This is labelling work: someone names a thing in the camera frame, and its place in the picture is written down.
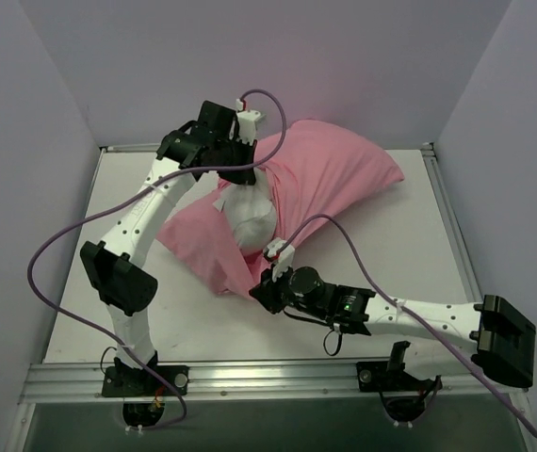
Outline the white pillow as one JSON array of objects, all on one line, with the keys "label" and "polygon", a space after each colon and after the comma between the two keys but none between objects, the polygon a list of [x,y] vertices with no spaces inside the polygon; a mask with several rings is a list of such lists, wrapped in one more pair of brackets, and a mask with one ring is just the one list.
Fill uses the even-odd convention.
[{"label": "white pillow", "polygon": [[214,202],[225,216],[243,256],[262,251],[273,239],[277,226],[277,210],[267,175],[261,169],[253,171],[254,185],[228,185]]}]

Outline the pink rose-print pillowcase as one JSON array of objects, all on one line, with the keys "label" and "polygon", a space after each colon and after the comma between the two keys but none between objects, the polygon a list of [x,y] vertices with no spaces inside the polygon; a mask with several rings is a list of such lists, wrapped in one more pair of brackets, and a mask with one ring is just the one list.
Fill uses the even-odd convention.
[{"label": "pink rose-print pillowcase", "polygon": [[[273,239],[290,239],[295,247],[329,217],[404,179],[385,150],[323,121],[294,122],[284,137],[259,141],[254,157],[268,158],[257,169],[267,175],[277,210]],[[263,250],[242,255],[225,216],[214,206],[228,185],[219,180],[214,190],[165,222],[156,238],[213,293],[246,297],[269,262]]]}]

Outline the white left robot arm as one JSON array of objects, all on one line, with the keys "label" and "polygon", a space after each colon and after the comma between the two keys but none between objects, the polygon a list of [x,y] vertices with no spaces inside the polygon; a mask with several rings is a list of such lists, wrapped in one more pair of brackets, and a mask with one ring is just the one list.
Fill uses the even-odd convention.
[{"label": "white left robot arm", "polygon": [[147,308],[158,283],[143,269],[148,251],[172,209],[209,168],[218,168],[219,176],[235,186],[255,185],[250,164],[262,117],[243,101],[235,108],[204,102],[196,120],[162,139],[141,198],[98,243],[86,242],[80,250],[89,281],[121,339],[116,368],[136,395],[150,393],[157,382]]}]

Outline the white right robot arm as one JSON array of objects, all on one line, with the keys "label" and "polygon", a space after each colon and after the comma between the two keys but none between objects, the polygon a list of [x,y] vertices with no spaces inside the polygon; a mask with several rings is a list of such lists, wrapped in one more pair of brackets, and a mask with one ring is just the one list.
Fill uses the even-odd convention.
[{"label": "white right robot arm", "polygon": [[290,268],[278,278],[267,269],[249,294],[273,315],[291,307],[340,334],[447,343],[468,353],[488,379],[520,389],[533,384],[536,327],[500,296],[463,304],[389,301],[368,288],[325,282],[309,266]]}]

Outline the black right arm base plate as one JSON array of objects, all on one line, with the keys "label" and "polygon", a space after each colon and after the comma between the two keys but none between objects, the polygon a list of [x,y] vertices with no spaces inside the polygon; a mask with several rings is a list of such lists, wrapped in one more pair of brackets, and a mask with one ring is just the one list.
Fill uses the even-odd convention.
[{"label": "black right arm base plate", "polygon": [[441,384],[433,379],[417,379],[409,375],[404,366],[395,370],[388,369],[387,361],[357,362],[357,384],[361,393],[418,392],[440,388]]}]

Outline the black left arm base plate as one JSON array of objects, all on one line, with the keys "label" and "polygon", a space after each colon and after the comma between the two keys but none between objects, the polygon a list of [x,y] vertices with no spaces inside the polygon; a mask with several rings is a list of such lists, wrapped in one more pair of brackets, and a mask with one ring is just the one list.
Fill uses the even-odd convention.
[{"label": "black left arm base plate", "polygon": [[[159,364],[152,369],[180,396],[187,393],[189,368],[185,365]],[[173,396],[166,385],[148,371],[115,363],[105,372],[102,397]]]}]

